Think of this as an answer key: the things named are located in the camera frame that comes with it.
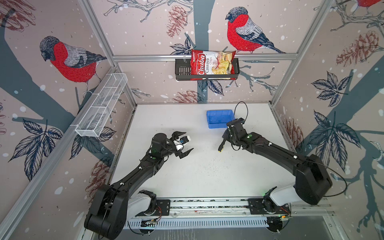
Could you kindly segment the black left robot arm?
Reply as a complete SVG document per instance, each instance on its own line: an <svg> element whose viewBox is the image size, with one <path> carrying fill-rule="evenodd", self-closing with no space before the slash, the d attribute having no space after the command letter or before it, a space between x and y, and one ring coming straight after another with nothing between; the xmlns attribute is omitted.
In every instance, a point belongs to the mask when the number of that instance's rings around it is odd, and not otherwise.
<svg viewBox="0 0 384 240"><path fill-rule="evenodd" d="M139 165L121 180L112 185L102 185L94 195L86 216L84 227L102 237L114 240L123 230L127 220L137 214L156 210L156 194L140 191L133 194L148 179L153 177L169 156L182 159L190 153L184 146L191 140L185 132L174 132L171 138L158 133Z"/></svg>

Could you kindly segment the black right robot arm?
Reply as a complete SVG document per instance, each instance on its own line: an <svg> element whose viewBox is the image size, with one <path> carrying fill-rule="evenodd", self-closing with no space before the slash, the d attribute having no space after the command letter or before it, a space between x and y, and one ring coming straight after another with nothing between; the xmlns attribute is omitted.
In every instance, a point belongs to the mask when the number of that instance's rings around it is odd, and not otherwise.
<svg viewBox="0 0 384 240"><path fill-rule="evenodd" d="M227 129L218 151L222 151L225 142L240 150L260 155L276 163L295 177L295 182L283 188L273 187L263 197L264 211L274 214L285 204L304 201L309 205L317 205L333 183L327 168L316 155L303 156L282 148L264 138L262 135L247 133L243 118L227 123Z"/></svg>

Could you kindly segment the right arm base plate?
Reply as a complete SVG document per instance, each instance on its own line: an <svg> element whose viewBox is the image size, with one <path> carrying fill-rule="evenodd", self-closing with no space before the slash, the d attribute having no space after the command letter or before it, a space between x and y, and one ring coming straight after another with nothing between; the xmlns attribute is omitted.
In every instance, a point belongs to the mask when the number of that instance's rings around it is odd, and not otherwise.
<svg viewBox="0 0 384 240"><path fill-rule="evenodd" d="M278 206L272 200L264 198L248 199L248 209L252 215L290 215L291 209L289 205Z"/></svg>

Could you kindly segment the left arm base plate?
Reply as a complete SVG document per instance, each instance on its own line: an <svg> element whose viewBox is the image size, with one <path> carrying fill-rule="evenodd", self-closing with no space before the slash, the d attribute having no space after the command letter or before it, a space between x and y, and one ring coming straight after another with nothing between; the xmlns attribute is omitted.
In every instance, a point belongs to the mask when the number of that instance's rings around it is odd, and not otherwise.
<svg viewBox="0 0 384 240"><path fill-rule="evenodd" d="M170 214L170 200L151 201L149 208L144 211L145 216L168 216Z"/></svg>

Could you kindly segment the black yellow screwdriver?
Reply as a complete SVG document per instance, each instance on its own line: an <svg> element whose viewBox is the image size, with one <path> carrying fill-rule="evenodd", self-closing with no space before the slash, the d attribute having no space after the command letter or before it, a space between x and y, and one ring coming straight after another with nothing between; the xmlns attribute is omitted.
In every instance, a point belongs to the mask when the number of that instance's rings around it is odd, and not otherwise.
<svg viewBox="0 0 384 240"><path fill-rule="evenodd" d="M223 150L223 148L224 148L224 145L225 145L225 143L226 143L226 139L223 139L223 141L221 142L221 144L219 145L219 148L218 148L218 151L221 153L222 152L222 150Z"/></svg>

